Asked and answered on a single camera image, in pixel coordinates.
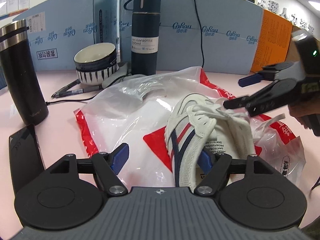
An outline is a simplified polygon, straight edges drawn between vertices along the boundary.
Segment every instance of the desk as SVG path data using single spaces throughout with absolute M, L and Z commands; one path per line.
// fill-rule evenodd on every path
M 38 72 L 37 76 L 45 100 L 51 101 L 50 96 L 55 91 L 75 80 L 76 72 Z M 241 88 L 237 85 L 237 81 L 243 77 L 242 75 L 207 73 L 207 76 L 211 83 L 226 89 L 235 96 L 252 94 L 268 83 L 261 82 Z M 93 95 L 94 93 L 86 93 L 70 98 L 89 98 Z M 10 116 L 12 104 L 13 101 L 8 91 L 0 95 L 0 237 L 4 240 L 11 238 L 22 228 L 13 206 L 14 193 L 9 165 L 8 138 L 11 134 L 21 129 L 24 124 L 19 114 Z M 87 157 L 73 113 L 74 110 L 82 105 L 83 103 L 79 102 L 50 105 L 48 106 L 49 116 L 36 126 L 36 134 L 45 168 L 67 153 L 74 153 L 77 158 Z M 269 112 L 268 115 L 274 117 L 280 113 L 285 113 L 286 119 L 284 123 L 289 126 L 296 136 L 301 137 L 305 149 L 307 163 L 302 172 L 299 186 L 308 200 L 308 209 L 301 224 L 301 226 L 305 226 L 320 215 L 320 187 L 313 190 L 312 194 L 309 194 L 310 188 L 320 176 L 320 153 L 318 153 L 320 138 L 315 137 L 311 130 L 305 130 L 294 118 L 290 117 L 287 107 Z M 91 175 L 81 174 L 80 178 L 94 182 Z

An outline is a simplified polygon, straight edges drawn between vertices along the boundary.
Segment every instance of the plastic bag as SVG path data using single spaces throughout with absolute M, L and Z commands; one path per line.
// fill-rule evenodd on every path
M 88 155 L 111 152 L 121 143 L 128 143 L 129 159 L 118 174 L 128 189 L 174 187 L 164 127 L 174 106 L 189 93 L 212 99 L 233 98 L 211 84 L 200 67 L 131 79 L 103 90 L 75 111 Z M 251 118 L 256 152 L 281 173 L 288 164 L 287 178 L 296 183 L 305 164 L 301 140 L 280 122 L 262 129 L 259 125 L 267 119 L 265 115 Z

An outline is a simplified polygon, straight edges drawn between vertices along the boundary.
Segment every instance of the human hand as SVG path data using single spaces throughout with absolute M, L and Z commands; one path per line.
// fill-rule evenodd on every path
M 307 129 L 308 126 L 302 117 L 309 114 L 320 114 L 320 97 L 314 97 L 308 101 L 296 103 L 295 105 L 288 105 L 288 108 L 290 115 Z

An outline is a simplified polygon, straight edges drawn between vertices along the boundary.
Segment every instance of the black tumbler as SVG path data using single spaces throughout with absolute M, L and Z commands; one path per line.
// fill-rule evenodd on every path
M 26 20 L 12 22 L 0 29 L 0 62 L 23 122 L 37 125 L 49 112 L 33 67 L 27 29 Z
M 133 0 L 131 73 L 156 73 L 161 0 Z

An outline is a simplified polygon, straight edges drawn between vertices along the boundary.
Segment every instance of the white sneaker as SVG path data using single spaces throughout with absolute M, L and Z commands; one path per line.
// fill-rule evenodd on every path
M 164 133 L 176 187 L 190 187 L 192 192 L 196 188 L 196 166 L 204 147 L 234 159 L 255 154 L 251 128 L 244 117 L 244 113 L 225 110 L 200 94 L 179 101 Z

